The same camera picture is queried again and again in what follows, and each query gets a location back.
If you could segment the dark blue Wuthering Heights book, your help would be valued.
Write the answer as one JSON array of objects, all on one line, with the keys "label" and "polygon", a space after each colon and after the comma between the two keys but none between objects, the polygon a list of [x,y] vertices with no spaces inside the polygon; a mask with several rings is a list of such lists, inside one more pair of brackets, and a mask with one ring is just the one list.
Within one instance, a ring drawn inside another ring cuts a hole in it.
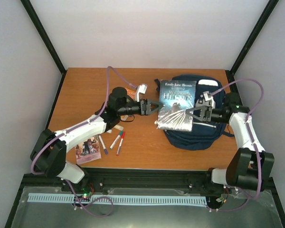
[{"label": "dark blue Wuthering Heights book", "polygon": [[161,130],[191,132],[193,118],[186,114],[194,108],[196,81],[155,80],[159,91],[159,102],[163,107],[158,111],[157,128]]}]

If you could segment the navy blue backpack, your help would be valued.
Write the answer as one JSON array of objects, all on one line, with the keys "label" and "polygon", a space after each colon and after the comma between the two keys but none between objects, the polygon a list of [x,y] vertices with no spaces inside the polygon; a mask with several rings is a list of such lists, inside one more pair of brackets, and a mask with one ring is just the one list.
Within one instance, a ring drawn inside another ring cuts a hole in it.
[{"label": "navy blue backpack", "polygon": [[[196,81],[196,94],[195,94],[195,105],[196,101],[200,98],[203,92],[209,91],[213,93],[218,89],[222,88],[222,84],[208,76],[201,75],[179,75],[173,77],[171,80],[186,80]],[[225,131],[225,123],[209,122],[204,123],[193,119],[193,126],[191,132],[180,132],[163,130],[170,144],[189,151],[205,150],[209,148],[215,140],[221,135],[232,137],[233,134]]]}]

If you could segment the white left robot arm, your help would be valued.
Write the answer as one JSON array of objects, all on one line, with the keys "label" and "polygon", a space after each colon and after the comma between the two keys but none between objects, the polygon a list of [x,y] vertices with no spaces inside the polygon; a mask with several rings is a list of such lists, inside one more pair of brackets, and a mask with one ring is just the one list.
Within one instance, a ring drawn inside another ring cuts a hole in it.
[{"label": "white left robot arm", "polygon": [[66,160],[66,154],[83,140],[113,129],[123,115],[151,115],[163,107],[151,99],[133,100],[123,87],[114,88],[107,96],[101,109],[88,119],[56,132],[45,129],[40,134],[30,155],[31,173],[62,178],[72,182],[78,191],[85,191],[89,179],[82,168]]}]

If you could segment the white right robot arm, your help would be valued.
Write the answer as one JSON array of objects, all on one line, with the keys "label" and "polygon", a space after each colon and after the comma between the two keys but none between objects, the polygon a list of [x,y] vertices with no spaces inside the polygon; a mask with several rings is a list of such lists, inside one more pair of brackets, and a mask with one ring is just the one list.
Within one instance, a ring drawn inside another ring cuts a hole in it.
[{"label": "white right robot arm", "polygon": [[261,192],[268,182],[275,159],[259,142],[249,111],[248,107],[240,104],[236,93],[225,94],[223,106],[216,108],[214,98],[205,92],[195,107],[185,113],[200,122],[229,124],[233,130],[237,152],[226,169],[212,169],[211,181]]}]

